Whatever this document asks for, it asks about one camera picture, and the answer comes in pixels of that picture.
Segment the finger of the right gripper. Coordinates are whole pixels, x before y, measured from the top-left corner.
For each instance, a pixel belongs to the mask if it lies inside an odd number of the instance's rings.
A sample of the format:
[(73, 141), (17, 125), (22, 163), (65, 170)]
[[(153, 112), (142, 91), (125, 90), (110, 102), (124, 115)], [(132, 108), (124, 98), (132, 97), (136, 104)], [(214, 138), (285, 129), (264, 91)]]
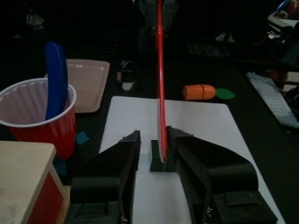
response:
[(173, 17), (177, 11), (176, 0), (162, 0), (162, 27), (169, 29), (173, 23)]
[(156, 26), (156, 0), (137, 0), (137, 8), (142, 15), (144, 27), (148, 29)]

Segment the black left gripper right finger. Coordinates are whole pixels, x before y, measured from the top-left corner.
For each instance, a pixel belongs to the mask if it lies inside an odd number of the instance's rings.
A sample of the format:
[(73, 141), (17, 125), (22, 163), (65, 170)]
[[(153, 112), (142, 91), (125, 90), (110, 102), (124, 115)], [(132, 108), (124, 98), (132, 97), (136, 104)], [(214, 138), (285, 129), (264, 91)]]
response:
[(173, 127), (166, 128), (166, 140), (190, 224), (276, 224), (276, 215), (257, 190), (250, 162)]

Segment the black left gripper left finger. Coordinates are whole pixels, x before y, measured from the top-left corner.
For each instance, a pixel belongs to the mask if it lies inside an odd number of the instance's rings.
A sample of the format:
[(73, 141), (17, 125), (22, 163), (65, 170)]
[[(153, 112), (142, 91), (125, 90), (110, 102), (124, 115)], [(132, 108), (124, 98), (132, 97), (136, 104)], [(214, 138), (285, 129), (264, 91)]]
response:
[(140, 131), (81, 167), (70, 182), (66, 224), (132, 224)]

